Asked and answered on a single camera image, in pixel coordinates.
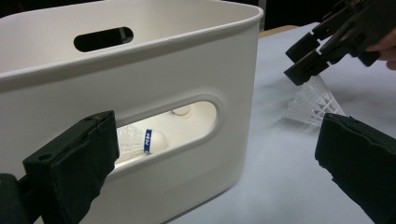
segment human hand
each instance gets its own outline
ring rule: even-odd
[[[396,27],[378,43],[367,48],[367,51],[379,51],[379,60],[387,61],[387,67],[396,70]]]

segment white table surface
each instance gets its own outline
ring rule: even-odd
[[[172,224],[373,223],[314,158],[318,128],[282,119],[300,89],[285,51],[315,24],[259,40],[247,160],[239,182]],[[347,115],[396,137],[396,72],[346,56],[321,74]]]

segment white plastic bin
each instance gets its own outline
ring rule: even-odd
[[[22,177],[24,158],[91,114],[114,110],[120,127],[209,102],[205,133],[116,169],[83,223],[161,223],[223,192],[245,161],[261,17],[221,1],[119,0],[1,19],[0,172]],[[120,27],[130,43],[74,46]]]

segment oval window cutout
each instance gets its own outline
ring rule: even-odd
[[[74,40],[76,49],[89,52],[128,44],[134,39],[134,32],[128,27],[120,27],[95,33],[79,35]]]
[[[201,101],[119,127],[116,168],[194,142],[212,130],[216,118],[215,106]]]

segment blue band on shuttlecock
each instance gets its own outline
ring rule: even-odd
[[[149,153],[149,146],[151,145],[151,134],[152,134],[152,130],[146,129],[144,150],[147,153]]]

